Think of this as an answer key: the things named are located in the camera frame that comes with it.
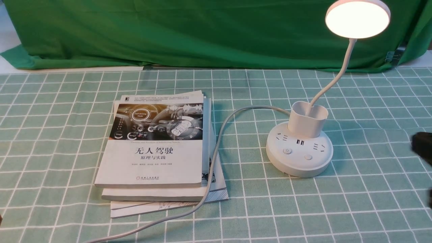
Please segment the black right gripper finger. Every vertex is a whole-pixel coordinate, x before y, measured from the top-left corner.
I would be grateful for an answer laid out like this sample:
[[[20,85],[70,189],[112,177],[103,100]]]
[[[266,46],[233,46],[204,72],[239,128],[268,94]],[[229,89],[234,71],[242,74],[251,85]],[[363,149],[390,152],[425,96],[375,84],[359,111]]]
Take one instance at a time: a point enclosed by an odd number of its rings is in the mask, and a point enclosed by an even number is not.
[[[432,133],[417,132],[411,137],[412,151],[432,166]]]

